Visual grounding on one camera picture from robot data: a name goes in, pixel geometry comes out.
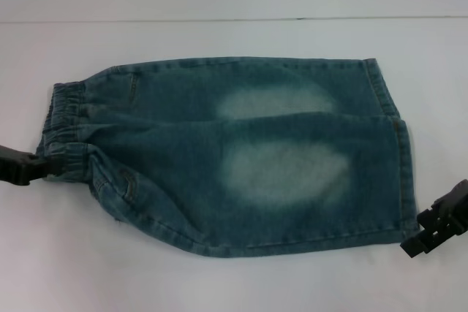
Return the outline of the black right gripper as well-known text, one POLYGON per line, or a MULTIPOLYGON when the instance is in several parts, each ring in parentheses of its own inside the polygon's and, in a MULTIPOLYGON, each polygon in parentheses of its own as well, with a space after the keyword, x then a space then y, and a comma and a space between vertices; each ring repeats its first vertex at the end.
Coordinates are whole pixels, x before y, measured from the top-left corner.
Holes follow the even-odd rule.
POLYGON ((431 209, 418 214, 417 220, 424 230, 400 244, 408 256, 428 254, 452 237, 464 234, 467 231, 467 180, 437 199, 431 209))

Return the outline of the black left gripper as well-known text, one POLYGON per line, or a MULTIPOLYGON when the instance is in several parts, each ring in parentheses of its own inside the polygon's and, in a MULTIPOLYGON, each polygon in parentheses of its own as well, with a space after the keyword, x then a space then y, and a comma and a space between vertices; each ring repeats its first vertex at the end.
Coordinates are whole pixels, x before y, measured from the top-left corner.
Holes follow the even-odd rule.
POLYGON ((1 181, 28 186, 30 181, 65 172, 61 156, 38 156, 1 146, 1 181))

